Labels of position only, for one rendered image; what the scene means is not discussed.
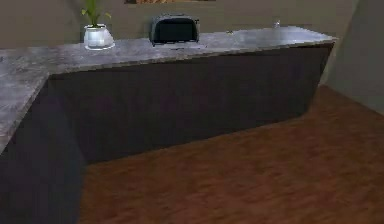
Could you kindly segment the dark kitchen counter marble top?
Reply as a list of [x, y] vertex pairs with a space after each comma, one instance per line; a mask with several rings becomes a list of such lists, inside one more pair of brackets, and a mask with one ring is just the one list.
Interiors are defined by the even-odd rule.
[[286, 26], [0, 50], [0, 224], [77, 224], [89, 164], [304, 114], [335, 42]]

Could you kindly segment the green plant in white pot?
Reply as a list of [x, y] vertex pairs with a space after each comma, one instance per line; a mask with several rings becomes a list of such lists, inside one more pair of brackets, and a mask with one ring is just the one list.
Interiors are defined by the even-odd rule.
[[85, 5], [81, 9], [81, 14], [89, 20], [89, 23], [84, 26], [84, 47], [88, 50], [106, 50], [114, 47], [114, 39], [107, 25], [99, 22], [101, 16], [111, 19], [111, 14], [99, 9], [98, 0], [84, 1]]

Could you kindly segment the black and silver toaster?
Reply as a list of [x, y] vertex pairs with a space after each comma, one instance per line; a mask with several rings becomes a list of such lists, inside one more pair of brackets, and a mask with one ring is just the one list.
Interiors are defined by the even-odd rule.
[[186, 14], [161, 14], [150, 23], [149, 40], [153, 46], [199, 42], [199, 20]]

